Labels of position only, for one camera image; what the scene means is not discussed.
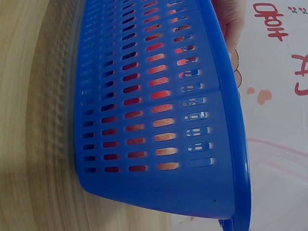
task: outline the wooden table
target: wooden table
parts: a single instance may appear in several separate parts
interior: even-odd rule
[[[169,215],[84,192],[73,159],[80,0],[0,0],[0,230],[168,231]]]

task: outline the plastic basket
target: plastic basket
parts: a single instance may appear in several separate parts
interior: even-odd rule
[[[88,0],[76,167],[93,194],[248,231],[243,116],[209,0]]]

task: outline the rectangular hole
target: rectangular hole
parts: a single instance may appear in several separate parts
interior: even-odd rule
[[[159,27],[160,27],[160,24],[155,24],[155,25],[153,25],[153,26],[149,26],[149,27],[145,28],[144,31],[145,31],[145,32],[149,32],[149,31],[155,30],[155,29],[157,29],[157,28],[159,28]]]
[[[129,43],[129,44],[127,44],[127,45],[124,45],[124,46],[122,47],[122,50],[126,50],[126,49],[128,49],[128,48],[134,47],[135,45],[136,45],[136,42]]]
[[[102,135],[103,136],[110,136],[110,135],[116,134],[116,132],[117,132],[117,130],[114,129],[114,128],[106,129],[106,130],[102,131]]]
[[[146,165],[140,165],[140,166],[129,166],[128,170],[130,172],[144,172],[148,170],[148,167]]]
[[[157,165],[158,170],[175,170],[179,167],[177,162],[161,163]]]
[[[168,132],[168,133],[155,135],[154,140],[155,141],[170,141],[170,140],[175,139],[175,137],[176,137],[175,133]]]
[[[143,115],[143,111],[135,111],[135,112],[128,112],[125,114],[125,119],[131,119],[131,118],[136,118],[140,117]]]
[[[168,126],[173,123],[174,119],[172,118],[158,119],[153,122],[153,127],[158,128],[158,127]]]
[[[110,60],[110,61],[108,61],[108,62],[106,62],[106,63],[103,63],[103,64],[102,64],[102,67],[110,66],[110,65],[112,65],[113,63],[114,63],[114,61],[113,61],[113,60]]]
[[[189,46],[176,48],[174,52],[175,52],[175,54],[181,54],[183,52],[192,51],[194,49],[195,49],[194,45],[189,45]]]
[[[191,39],[191,38],[192,38],[192,35],[184,35],[184,36],[180,36],[180,37],[173,39],[173,41],[174,42],[181,42],[181,41],[188,40],[188,39]]]
[[[93,88],[92,89],[89,88],[89,89],[81,91],[81,95],[89,95],[89,94],[91,94],[93,92],[94,92],[94,89]]]
[[[88,139],[88,138],[92,138],[94,137],[94,133],[93,132],[88,132],[88,133],[83,133],[82,134],[82,138],[83,139]]]
[[[105,30],[105,32],[111,31],[111,30],[114,29],[114,28],[115,28],[115,26],[107,27],[106,30]]]
[[[82,66],[88,66],[88,65],[90,65],[90,64],[92,64],[92,63],[94,63],[94,59],[91,59],[91,60],[89,60],[89,61],[84,62],[84,63],[82,64]]]
[[[194,70],[188,70],[179,73],[179,78],[189,78],[189,77],[195,77],[198,76],[200,73],[200,70],[194,69]]]
[[[182,0],[174,0],[174,1],[167,3],[167,6],[170,7],[170,6],[180,4],[180,3],[182,3]]]
[[[135,25],[135,24],[133,24],[133,25],[130,25],[130,26],[128,26],[128,27],[125,27],[125,28],[123,28],[123,29],[122,29],[122,32],[125,32],[125,31],[128,31],[128,30],[131,30],[131,29],[133,29],[135,26],[136,26],[136,25]]]
[[[131,132],[131,131],[140,131],[144,129],[143,124],[135,124],[131,126],[126,126],[125,131]]]
[[[146,37],[145,40],[146,40],[146,41],[151,41],[151,40],[153,40],[153,39],[155,39],[155,38],[159,38],[159,37],[161,37],[161,36],[162,36],[162,33],[157,33],[157,34],[150,35],[150,36]]]
[[[132,69],[132,68],[136,67],[137,65],[138,65],[137,62],[133,62],[131,64],[127,64],[127,65],[123,66],[122,70],[126,71],[126,70],[129,70],[129,69]]]
[[[104,155],[104,160],[117,160],[119,158],[119,155],[117,154],[107,154]]]
[[[102,89],[111,87],[111,86],[113,86],[113,85],[114,85],[114,82],[113,82],[113,81],[109,81],[109,82],[103,83],[103,84],[102,84]]]
[[[204,88],[204,83],[191,83],[181,87],[181,92],[186,93],[194,90],[200,90]]]
[[[102,42],[106,42],[108,39],[111,39],[113,36],[114,36],[114,34],[110,34],[110,35],[104,36],[104,37],[101,39],[101,41],[102,41]]]
[[[147,7],[153,6],[153,5],[155,5],[155,4],[157,4],[157,1],[152,1],[152,2],[150,2],[150,3],[145,4],[143,7],[144,7],[144,8],[147,8]]]
[[[127,145],[136,145],[145,143],[145,138],[133,138],[126,141]]]
[[[156,16],[153,16],[151,18],[144,20],[144,23],[150,23],[150,22],[153,22],[153,21],[158,20],[158,19],[160,19],[160,16],[156,15]]]
[[[124,37],[122,38],[122,41],[125,41],[125,40],[127,40],[127,39],[132,38],[132,37],[135,37],[135,35],[136,35],[136,33],[131,33],[131,34],[129,34],[129,35],[126,35],[126,36],[124,36]]]
[[[112,110],[115,108],[115,105],[114,104],[108,104],[108,105],[105,105],[105,106],[102,106],[101,107],[101,111],[102,112],[105,112],[105,111],[109,111],[109,110]]]
[[[129,53],[129,54],[126,54],[126,55],[123,55],[122,56],[122,60],[126,60],[126,59],[129,59],[131,57],[134,57],[137,53],[134,51],[132,53]]]
[[[124,20],[122,22],[122,24],[129,23],[129,22],[133,21],[134,19],[135,19],[135,17],[128,18],[128,19]]]
[[[102,74],[102,77],[105,78],[105,77],[111,76],[111,75],[113,75],[113,73],[114,73],[114,71],[107,71],[107,72]]]
[[[86,79],[86,80],[83,80],[81,81],[80,85],[87,85],[89,83],[92,83],[93,82],[93,78],[89,78],[89,79]]]
[[[157,60],[160,60],[160,59],[163,59],[165,57],[165,54],[156,54],[156,55],[153,55],[149,58],[147,58],[147,62],[154,62],[154,61],[157,61]]]
[[[120,171],[119,167],[105,167],[104,170],[105,172],[112,172],[112,173],[116,173]]]
[[[110,19],[110,20],[108,20],[108,21],[106,22],[106,25],[107,25],[107,24],[110,24],[110,23],[113,23],[114,21],[115,21],[115,19],[112,18],[112,19]]]
[[[184,7],[179,7],[177,9],[174,9],[174,10],[171,10],[169,11],[168,13],[169,14],[174,14],[174,13],[178,13],[178,12],[182,12],[182,11],[185,11],[186,9]]]
[[[112,0],[112,1],[109,1],[107,2],[107,5],[111,5],[112,3],[114,3],[116,0]]]
[[[81,124],[82,127],[86,128],[86,127],[91,127],[94,125],[94,121],[86,121],[86,122],[83,122]]]
[[[81,101],[81,106],[90,105],[92,103],[94,103],[94,99],[87,99],[87,100]]]
[[[193,152],[200,152],[200,151],[208,151],[213,148],[213,144],[210,142],[203,142],[203,143],[193,143],[188,145],[187,150],[191,153]]]
[[[146,152],[133,152],[133,153],[128,153],[127,155],[128,158],[143,158],[146,157]]]
[[[134,12],[135,12],[135,10],[128,11],[128,12],[122,14],[122,17],[125,17],[125,16],[127,16],[127,15],[129,15],[131,13],[134,13]]]
[[[102,123],[103,124],[111,123],[111,122],[115,122],[115,120],[116,120],[115,116],[105,117],[102,119]]]
[[[148,70],[148,73],[149,74],[155,74],[157,72],[165,71],[166,69],[167,69],[166,65],[159,65],[159,66],[155,66],[155,67],[150,68]]]
[[[162,77],[162,78],[151,80],[149,85],[150,87],[154,87],[154,86],[161,85],[161,84],[168,83],[168,82],[169,82],[169,79],[167,77]]]
[[[124,106],[134,105],[141,102],[141,98],[133,98],[124,101]]]
[[[151,94],[151,99],[152,100],[157,100],[157,99],[161,99],[164,97],[167,97],[171,94],[171,92],[169,90],[161,90],[155,93]]]
[[[162,42],[159,42],[159,43],[157,43],[157,44],[154,44],[154,45],[152,45],[152,46],[149,46],[149,47],[147,47],[146,48],[146,51],[153,51],[153,50],[156,50],[156,49],[158,49],[158,48],[161,48],[161,47],[163,47],[163,43]]]
[[[128,88],[124,88],[123,89],[123,93],[130,93],[130,92],[134,92],[140,89],[140,85],[134,85],[134,86],[130,86]]]
[[[172,28],[172,32],[177,32],[177,31],[181,31],[181,30],[186,30],[189,29],[191,26],[186,24],[186,25],[181,25],[175,28]]]
[[[115,14],[115,12],[111,12],[111,13],[107,14],[107,17],[110,17],[110,16],[112,16],[114,14]]]
[[[134,5],[135,5],[134,3],[132,3],[132,4],[130,4],[130,5],[127,5],[127,6],[123,7],[122,10],[126,10],[126,9],[128,9],[129,7],[132,7],[132,6],[134,6]]]
[[[86,167],[85,173],[96,173],[96,168],[94,167]]]
[[[105,54],[103,54],[102,56],[101,56],[101,58],[106,58],[106,57],[108,57],[108,56],[110,56],[110,55],[113,55],[113,51],[109,51],[109,52],[106,52]]]
[[[110,142],[104,142],[103,147],[104,148],[113,148],[119,146],[119,143],[116,141],[110,141]]]
[[[126,82],[126,81],[130,81],[130,80],[136,79],[138,77],[139,77],[139,75],[137,73],[134,73],[134,74],[131,74],[129,76],[123,77],[122,80],[123,80],[123,82]]]
[[[152,113],[166,112],[172,109],[171,104],[163,104],[152,108]]]
[[[95,148],[95,146],[94,146],[94,144],[92,144],[92,143],[90,143],[90,144],[85,144],[85,145],[82,146],[82,149],[83,149],[83,150],[92,150],[92,149],[94,149],[94,148]]]
[[[111,6],[111,7],[107,8],[106,10],[104,10],[103,12],[108,12],[108,11],[114,9],[114,8],[115,8],[115,6]]]
[[[90,74],[90,73],[92,73],[92,72],[94,72],[94,69],[86,70],[86,71],[84,71],[84,72],[81,73],[81,76],[86,76],[86,75],[88,75],[88,74]]]
[[[153,9],[150,9],[150,10],[144,12],[143,15],[148,15],[148,14],[154,13],[156,11],[158,11],[158,8],[153,8]]]
[[[90,115],[92,115],[92,114],[94,114],[94,110],[93,110],[93,109],[84,111],[84,112],[82,113],[83,116],[90,116]]]
[[[197,57],[190,57],[190,58],[186,58],[186,59],[180,59],[177,61],[177,65],[178,66],[183,66],[186,64],[192,64],[198,61]]]
[[[107,100],[107,99],[110,99],[112,97],[114,97],[114,93],[113,92],[109,92],[109,93],[106,93],[104,95],[101,96],[101,100]]]
[[[177,148],[161,148],[161,149],[157,149],[155,154],[156,155],[173,155],[175,153],[177,153],[178,150]]]
[[[215,162],[214,158],[201,158],[190,161],[190,167],[208,167],[213,165]]]
[[[204,136],[210,133],[209,127],[200,127],[200,128],[192,128],[186,130],[186,136],[187,137],[193,137],[193,136]]]
[[[195,112],[187,114],[184,119],[186,122],[195,121],[199,119],[206,119],[208,118],[208,112]]]
[[[96,157],[93,155],[88,155],[83,158],[84,161],[95,161]]]
[[[195,106],[195,105],[198,105],[198,104],[203,104],[206,102],[206,98],[205,97],[196,97],[196,98],[191,98],[191,99],[188,99],[188,100],[184,100],[182,102],[182,105],[184,107],[190,107],[190,106]]]

